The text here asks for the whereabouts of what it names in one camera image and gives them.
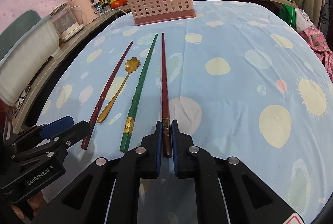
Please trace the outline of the person's left hand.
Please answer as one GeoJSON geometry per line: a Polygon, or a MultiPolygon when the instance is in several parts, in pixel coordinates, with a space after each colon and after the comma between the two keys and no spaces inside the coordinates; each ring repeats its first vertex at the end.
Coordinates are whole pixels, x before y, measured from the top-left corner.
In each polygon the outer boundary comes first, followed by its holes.
{"type": "Polygon", "coordinates": [[[47,205],[43,192],[39,191],[30,199],[20,203],[18,206],[10,205],[18,218],[23,221],[29,216],[35,217],[47,205]]]}

